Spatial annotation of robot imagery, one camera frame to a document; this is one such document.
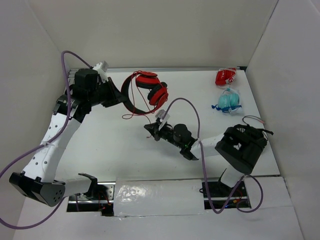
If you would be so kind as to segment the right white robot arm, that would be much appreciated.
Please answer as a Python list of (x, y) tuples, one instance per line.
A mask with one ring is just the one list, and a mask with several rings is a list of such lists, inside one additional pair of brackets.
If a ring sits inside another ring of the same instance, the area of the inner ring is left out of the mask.
[(155, 141), (165, 140), (179, 149), (189, 161), (204, 157), (222, 156), (229, 164), (220, 177), (220, 182), (233, 188), (241, 177), (250, 175), (267, 146), (263, 128), (236, 124), (220, 135), (200, 140), (192, 137), (185, 124), (171, 126), (159, 122), (144, 125)]

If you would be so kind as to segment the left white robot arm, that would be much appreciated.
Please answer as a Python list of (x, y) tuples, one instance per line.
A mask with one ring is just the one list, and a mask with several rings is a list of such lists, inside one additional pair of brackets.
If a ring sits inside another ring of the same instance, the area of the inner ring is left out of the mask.
[(99, 65), (76, 71), (70, 87), (71, 95), (64, 94), (56, 102), (42, 147), (21, 172), (13, 172), (9, 178), (22, 195), (50, 207), (71, 195), (94, 197), (98, 190), (96, 177), (79, 173), (69, 179), (56, 180), (56, 171), (69, 141), (92, 108), (112, 107), (126, 99), (107, 76), (106, 69)]

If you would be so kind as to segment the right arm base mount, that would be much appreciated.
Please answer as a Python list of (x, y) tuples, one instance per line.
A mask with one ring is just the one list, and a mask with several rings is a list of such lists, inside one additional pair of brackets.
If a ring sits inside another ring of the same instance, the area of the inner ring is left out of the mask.
[[(219, 210), (224, 205), (225, 201), (227, 200), (232, 188), (222, 184), (219, 180), (208, 180), (208, 189), (209, 194), (213, 203), (213, 206), (216, 210)], [(202, 181), (202, 187), (199, 189), (199, 192), (203, 196), (204, 200), (204, 209), (210, 210), (211, 205), (209, 203), (209, 198), (207, 195), (207, 191), (205, 188), (205, 182)], [(245, 185), (245, 182), (242, 180), (239, 186), (236, 188), (235, 192), (233, 193), (230, 200), (227, 202), (225, 208), (226, 209), (235, 209), (239, 208), (251, 208), (250, 201), (248, 199), (248, 192)]]

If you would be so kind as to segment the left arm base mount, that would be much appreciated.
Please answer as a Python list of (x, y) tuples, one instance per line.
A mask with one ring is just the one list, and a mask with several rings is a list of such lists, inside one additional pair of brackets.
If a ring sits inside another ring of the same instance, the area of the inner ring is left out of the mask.
[(114, 216), (115, 182), (98, 182), (87, 173), (79, 173), (81, 180), (88, 180), (89, 186), (84, 192), (68, 197), (68, 213), (98, 212), (105, 217)]

